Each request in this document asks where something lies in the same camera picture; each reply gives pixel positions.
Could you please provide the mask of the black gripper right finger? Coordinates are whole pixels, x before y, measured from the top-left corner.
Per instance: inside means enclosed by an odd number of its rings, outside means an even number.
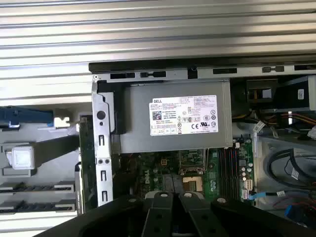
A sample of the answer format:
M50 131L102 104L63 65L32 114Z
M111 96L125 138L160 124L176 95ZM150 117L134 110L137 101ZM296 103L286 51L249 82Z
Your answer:
M197 237L309 237L310 229L241 201L218 197L207 202L199 192L186 191L174 175L174 191Z

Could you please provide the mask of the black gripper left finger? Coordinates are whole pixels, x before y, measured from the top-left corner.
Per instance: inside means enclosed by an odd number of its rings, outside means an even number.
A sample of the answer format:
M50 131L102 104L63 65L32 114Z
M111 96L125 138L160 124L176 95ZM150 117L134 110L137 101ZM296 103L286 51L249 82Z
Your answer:
M121 196L39 234L40 237L169 237L171 192L153 191L142 200Z

